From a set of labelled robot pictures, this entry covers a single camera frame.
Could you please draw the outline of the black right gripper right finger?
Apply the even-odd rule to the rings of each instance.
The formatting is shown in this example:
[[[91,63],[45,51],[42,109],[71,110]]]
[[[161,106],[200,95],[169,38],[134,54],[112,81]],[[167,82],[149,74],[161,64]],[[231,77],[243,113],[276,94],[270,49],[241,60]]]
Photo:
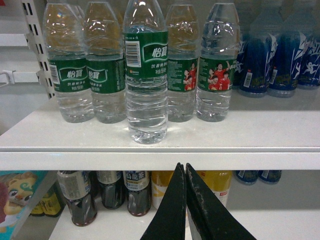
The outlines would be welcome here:
[[[185,166],[186,204],[193,240],[254,240],[220,202],[190,163]]]

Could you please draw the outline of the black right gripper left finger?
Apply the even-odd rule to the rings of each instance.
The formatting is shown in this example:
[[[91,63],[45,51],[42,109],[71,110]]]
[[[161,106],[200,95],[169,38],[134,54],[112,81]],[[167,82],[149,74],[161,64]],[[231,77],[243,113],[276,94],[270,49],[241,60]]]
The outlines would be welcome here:
[[[184,240],[186,233],[187,183],[184,166],[177,163],[155,216],[142,240]]]

